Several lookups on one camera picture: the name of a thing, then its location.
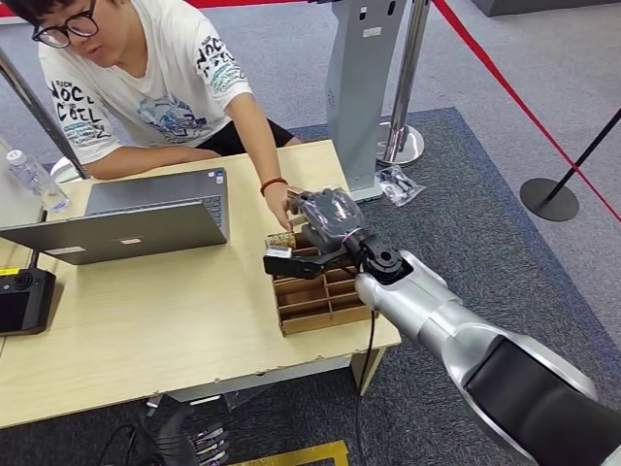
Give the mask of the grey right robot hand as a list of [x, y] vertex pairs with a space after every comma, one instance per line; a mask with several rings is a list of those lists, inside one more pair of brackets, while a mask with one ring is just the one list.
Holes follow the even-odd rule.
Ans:
[[358, 205], [345, 190], [292, 191], [289, 197], [306, 220], [303, 236], [318, 254], [295, 255], [291, 248], [269, 246], [263, 258], [266, 274], [312, 280], [347, 262], [361, 268], [377, 259], [377, 238], [364, 228]]

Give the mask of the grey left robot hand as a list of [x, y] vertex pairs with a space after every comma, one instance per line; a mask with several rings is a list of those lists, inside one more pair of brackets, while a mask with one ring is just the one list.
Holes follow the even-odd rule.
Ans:
[[229, 433], [217, 425], [204, 430], [191, 439], [198, 465], [225, 465], [229, 455]]

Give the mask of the person's left hand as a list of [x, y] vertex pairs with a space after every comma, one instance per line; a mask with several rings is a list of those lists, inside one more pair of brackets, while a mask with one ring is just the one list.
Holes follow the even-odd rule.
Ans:
[[297, 215], [297, 206], [289, 197], [289, 186], [284, 181], [275, 181], [263, 190], [263, 196], [268, 208], [284, 230], [292, 231], [290, 214]]

